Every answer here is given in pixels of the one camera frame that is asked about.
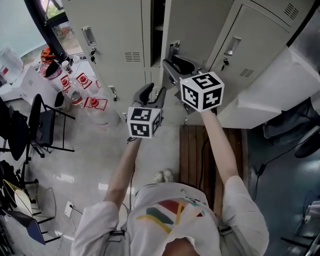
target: shoe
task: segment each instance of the shoe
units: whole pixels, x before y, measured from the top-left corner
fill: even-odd
[[[164,172],[158,171],[153,177],[153,183],[162,183],[164,182]]]
[[[172,171],[170,169],[166,169],[163,172],[163,178],[164,178],[165,182],[175,182],[174,174],[172,173]]]

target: wall outlet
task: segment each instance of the wall outlet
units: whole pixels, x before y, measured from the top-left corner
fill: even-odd
[[[67,215],[69,218],[71,216],[71,212],[72,212],[72,208],[70,206],[74,206],[74,204],[70,201],[68,201],[66,203],[66,206],[65,206],[65,210],[64,210],[64,214]]]

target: fiducial marker cube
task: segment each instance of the fiducial marker cube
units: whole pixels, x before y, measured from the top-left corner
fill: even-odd
[[[131,137],[152,138],[161,124],[159,108],[129,107],[127,124]]]
[[[181,80],[180,87],[182,101],[199,112],[222,104],[225,84],[214,72]]]

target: plastic bottle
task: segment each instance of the plastic bottle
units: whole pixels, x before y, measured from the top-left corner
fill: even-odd
[[[107,97],[103,95],[87,97],[84,109],[89,118],[96,124],[116,127],[119,123],[117,111],[109,104]]]
[[[69,79],[68,75],[61,78],[62,93],[65,97],[69,98],[74,106],[80,106],[83,108],[83,99],[86,99],[87,95],[80,92],[77,88],[76,81]]]
[[[93,96],[99,93],[99,89],[101,86],[99,82],[97,82],[98,80],[94,77],[86,76],[86,74],[82,72],[77,76],[76,80],[79,83],[79,86],[82,87],[86,92],[88,92],[88,95]]]

